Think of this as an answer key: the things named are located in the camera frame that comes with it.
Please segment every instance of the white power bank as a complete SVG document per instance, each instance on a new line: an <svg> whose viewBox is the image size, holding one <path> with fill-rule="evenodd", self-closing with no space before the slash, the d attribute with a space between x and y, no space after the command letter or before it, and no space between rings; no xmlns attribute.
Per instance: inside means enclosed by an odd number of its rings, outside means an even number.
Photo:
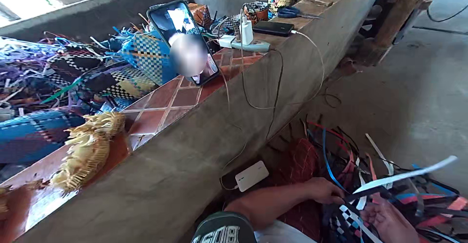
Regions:
<svg viewBox="0 0 468 243"><path fill-rule="evenodd" d="M262 161L250 166L235 176L237 186L241 192L254 186L269 175L265 164Z"/></svg>

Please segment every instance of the person's hand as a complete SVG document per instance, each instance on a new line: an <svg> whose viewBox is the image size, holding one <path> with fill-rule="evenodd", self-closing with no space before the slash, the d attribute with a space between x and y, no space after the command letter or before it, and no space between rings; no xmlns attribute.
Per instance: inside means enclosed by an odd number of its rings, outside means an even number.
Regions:
<svg viewBox="0 0 468 243"><path fill-rule="evenodd" d="M309 199L321 204L344 204L344 192L323 177L313 177L304 185Z"/></svg>
<svg viewBox="0 0 468 243"><path fill-rule="evenodd" d="M377 228L383 242L419 242L418 233L398 209L380 195L374 195L372 198L378 204L367 203L361 211L361 218Z"/></svg>

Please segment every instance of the smartphone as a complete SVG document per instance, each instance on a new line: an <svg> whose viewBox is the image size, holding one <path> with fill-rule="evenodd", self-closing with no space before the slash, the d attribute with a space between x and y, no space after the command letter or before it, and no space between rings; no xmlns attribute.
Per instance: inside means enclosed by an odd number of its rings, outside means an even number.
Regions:
<svg viewBox="0 0 468 243"><path fill-rule="evenodd" d="M259 21L252 30L257 33L287 37L293 28L293 24Z"/></svg>
<svg viewBox="0 0 468 243"><path fill-rule="evenodd" d="M201 86L219 74L219 69L214 62L210 49L205 43L196 25L193 15L184 0L176 0L167 4L150 7L146 12L151 23L157 28L161 37L169 47L177 39L177 34L197 35L208 52L208 59L203 71L194 77L187 77L195 85Z"/></svg>

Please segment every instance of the person's arm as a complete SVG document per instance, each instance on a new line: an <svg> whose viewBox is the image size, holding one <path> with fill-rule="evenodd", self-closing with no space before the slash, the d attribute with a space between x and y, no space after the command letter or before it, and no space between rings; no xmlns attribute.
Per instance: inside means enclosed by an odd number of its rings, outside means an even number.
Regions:
<svg viewBox="0 0 468 243"><path fill-rule="evenodd" d="M305 183L262 188L238 198L224 211L237 212L247 217L254 230L272 224L293 206L312 199L322 204L344 204L344 193L324 178L312 178Z"/></svg>

